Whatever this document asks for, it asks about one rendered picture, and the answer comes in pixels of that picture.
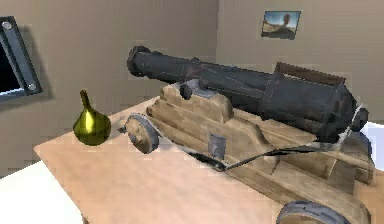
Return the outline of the black cannon on wooden carriage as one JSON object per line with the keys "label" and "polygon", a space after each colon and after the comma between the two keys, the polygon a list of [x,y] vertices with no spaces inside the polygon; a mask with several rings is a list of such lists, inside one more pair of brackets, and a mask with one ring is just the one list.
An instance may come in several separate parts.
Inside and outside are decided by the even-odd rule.
{"label": "black cannon on wooden carriage", "polygon": [[167,140],[282,209],[276,224],[372,224],[354,196],[375,165],[368,112],[345,83],[327,85],[134,47],[129,72],[165,82],[123,130],[142,153]]}

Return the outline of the light wooden table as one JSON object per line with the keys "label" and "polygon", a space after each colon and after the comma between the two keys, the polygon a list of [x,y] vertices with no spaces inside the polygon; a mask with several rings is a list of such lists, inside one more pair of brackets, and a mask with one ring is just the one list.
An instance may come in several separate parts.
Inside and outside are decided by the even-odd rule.
{"label": "light wooden table", "polygon": [[178,148],[137,151],[117,129],[146,107],[112,115],[101,145],[67,133],[35,148],[89,224],[275,224],[280,204]]}

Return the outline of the yellow green bulb vase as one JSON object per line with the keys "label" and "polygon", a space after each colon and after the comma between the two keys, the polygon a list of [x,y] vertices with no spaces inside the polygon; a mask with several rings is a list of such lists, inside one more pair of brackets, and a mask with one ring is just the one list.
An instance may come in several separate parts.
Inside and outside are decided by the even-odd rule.
{"label": "yellow green bulb vase", "polygon": [[110,119],[96,111],[90,104],[85,90],[80,91],[83,110],[73,125],[73,133],[76,138],[85,145],[97,146],[103,144],[110,136]]}

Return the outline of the brown wooden chair back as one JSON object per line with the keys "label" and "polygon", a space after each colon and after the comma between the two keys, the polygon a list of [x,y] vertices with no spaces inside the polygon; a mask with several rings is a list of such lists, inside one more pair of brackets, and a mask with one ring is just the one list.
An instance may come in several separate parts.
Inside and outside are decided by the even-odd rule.
{"label": "brown wooden chair back", "polygon": [[327,84],[327,85],[337,85],[337,84],[344,84],[345,78],[339,77],[336,75],[303,68],[296,65],[291,65],[284,62],[278,62],[275,67],[276,73],[282,73],[287,74],[289,76],[293,76],[296,78],[304,79],[307,81],[315,82],[315,83],[321,83],[321,84]]}

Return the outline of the framed desert landscape picture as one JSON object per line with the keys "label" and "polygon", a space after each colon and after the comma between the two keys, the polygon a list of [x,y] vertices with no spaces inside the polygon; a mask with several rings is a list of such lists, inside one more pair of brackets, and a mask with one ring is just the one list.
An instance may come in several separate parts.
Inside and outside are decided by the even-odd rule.
{"label": "framed desert landscape picture", "polygon": [[266,11],[261,36],[294,40],[300,16],[300,11]]}

